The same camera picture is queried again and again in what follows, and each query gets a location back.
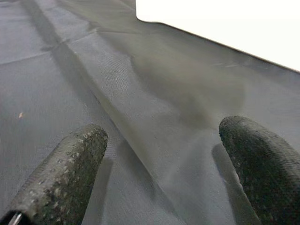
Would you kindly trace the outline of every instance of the metal tip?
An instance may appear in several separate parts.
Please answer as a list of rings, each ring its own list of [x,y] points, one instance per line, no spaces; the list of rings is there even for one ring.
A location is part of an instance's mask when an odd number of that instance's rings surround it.
[[[14,216],[12,217],[8,225],[18,225],[21,219],[22,219],[22,214],[16,213],[14,214]]]

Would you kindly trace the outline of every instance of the dark gray cloth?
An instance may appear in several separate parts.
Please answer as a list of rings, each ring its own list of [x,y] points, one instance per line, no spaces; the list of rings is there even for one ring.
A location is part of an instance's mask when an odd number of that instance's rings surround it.
[[[300,143],[299,74],[138,21],[134,0],[0,1],[0,49],[0,211],[96,123],[109,143],[83,224],[259,224],[219,122],[245,115]]]

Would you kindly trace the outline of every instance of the gray fabric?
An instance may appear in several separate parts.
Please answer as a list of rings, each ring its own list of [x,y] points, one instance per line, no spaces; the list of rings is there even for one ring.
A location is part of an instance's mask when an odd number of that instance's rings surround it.
[[[218,124],[246,115],[296,148],[299,74],[140,22],[134,0],[0,10],[0,210],[62,136],[93,122],[109,143],[83,224],[259,224]]]

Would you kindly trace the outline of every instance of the white object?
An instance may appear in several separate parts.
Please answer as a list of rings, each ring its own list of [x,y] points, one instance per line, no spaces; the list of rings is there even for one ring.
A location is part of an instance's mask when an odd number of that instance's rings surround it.
[[[300,71],[297,0],[136,0],[136,16]]]

